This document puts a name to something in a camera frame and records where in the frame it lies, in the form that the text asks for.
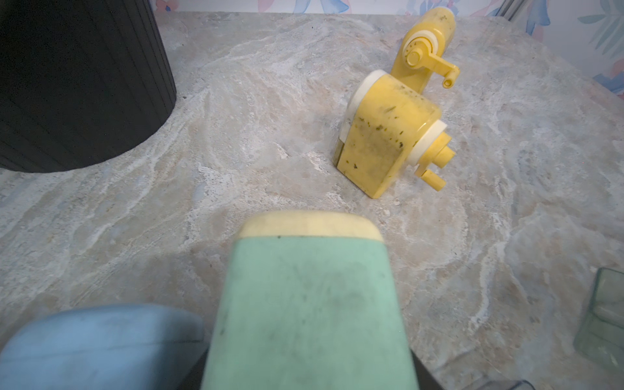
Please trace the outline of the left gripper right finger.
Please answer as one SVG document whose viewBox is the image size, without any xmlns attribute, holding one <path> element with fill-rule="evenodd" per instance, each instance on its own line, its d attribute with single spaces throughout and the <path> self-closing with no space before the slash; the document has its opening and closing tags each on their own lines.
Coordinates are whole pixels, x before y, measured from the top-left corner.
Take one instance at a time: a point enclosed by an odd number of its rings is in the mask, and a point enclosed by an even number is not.
<svg viewBox="0 0 624 390">
<path fill-rule="evenodd" d="M 417 357 L 416 353 L 411 350 L 411 356 L 414 364 L 417 381 L 420 390 L 444 390 L 432 373 L 424 366 L 422 361 Z"/>
</svg>

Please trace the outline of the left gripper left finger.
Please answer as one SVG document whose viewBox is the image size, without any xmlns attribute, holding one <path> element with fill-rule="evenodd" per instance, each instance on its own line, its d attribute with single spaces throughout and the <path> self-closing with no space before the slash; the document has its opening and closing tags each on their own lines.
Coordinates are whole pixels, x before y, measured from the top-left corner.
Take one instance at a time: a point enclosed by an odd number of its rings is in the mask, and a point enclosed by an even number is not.
<svg viewBox="0 0 624 390">
<path fill-rule="evenodd" d="M 184 357 L 176 364 L 179 372 L 178 383 L 175 389 L 200 389 L 205 370 L 209 349 L 202 352 L 193 351 L 189 356 Z"/>
</svg>

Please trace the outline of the blue pencil sharpener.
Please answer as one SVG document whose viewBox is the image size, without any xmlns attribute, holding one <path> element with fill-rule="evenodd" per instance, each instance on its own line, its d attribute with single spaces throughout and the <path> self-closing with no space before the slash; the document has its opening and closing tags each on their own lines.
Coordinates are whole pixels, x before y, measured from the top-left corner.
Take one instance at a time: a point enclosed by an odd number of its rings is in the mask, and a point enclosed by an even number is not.
<svg viewBox="0 0 624 390">
<path fill-rule="evenodd" d="M 3 389 L 176 389 L 205 357 L 201 317 L 154 304 L 67 310 L 28 323 L 1 352 Z"/>
</svg>

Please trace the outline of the green pencil sharpener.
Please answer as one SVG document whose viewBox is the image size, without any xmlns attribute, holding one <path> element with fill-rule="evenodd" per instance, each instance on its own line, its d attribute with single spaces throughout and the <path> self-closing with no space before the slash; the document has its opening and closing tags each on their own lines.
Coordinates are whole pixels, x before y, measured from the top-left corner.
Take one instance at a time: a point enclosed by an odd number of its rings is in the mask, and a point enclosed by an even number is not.
<svg viewBox="0 0 624 390">
<path fill-rule="evenodd" d="M 237 234 L 204 389 L 416 389 L 387 246 L 369 219 L 273 211 Z"/>
</svg>

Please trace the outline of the green transparent shavings tray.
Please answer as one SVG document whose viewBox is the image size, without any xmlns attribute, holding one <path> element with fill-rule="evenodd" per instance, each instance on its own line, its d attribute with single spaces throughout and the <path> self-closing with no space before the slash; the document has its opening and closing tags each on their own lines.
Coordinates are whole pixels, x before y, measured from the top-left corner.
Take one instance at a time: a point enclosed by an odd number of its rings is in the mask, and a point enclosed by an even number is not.
<svg viewBox="0 0 624 390">
<path fill-rule="evenodd" d="M 591 293 L 575 349 L 607 370 L 623 372 L 623 272 L 600 268 Z"/>
</svg>

